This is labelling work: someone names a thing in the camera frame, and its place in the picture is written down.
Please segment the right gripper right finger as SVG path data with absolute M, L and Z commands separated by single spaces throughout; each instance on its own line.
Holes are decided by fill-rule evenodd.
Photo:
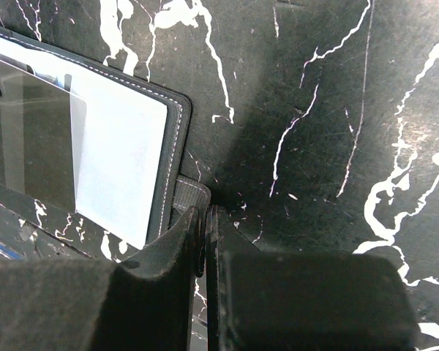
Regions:
M 420 334 L 388 260 L 265 252 L 216 205 L 206 215 L 206 289 L 210 350 L 413 350 Z

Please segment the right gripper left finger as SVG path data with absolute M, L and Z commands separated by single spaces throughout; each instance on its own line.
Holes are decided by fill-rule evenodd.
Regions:
M 125 261 L 0 260 L 0 350 L 187 350 L 200 216 Z

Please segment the black leather card holder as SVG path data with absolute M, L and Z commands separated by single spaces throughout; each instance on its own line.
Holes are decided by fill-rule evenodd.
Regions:
M 0 59 L 80 97 L 87 106 L 76 211 L 0 184 L 0 205 L 23 240 L 44 231 L 90 257 L 121 261 L 164 234 L 211 193 L 179 173 L 191 104 L 183 95 L 0 27 Z

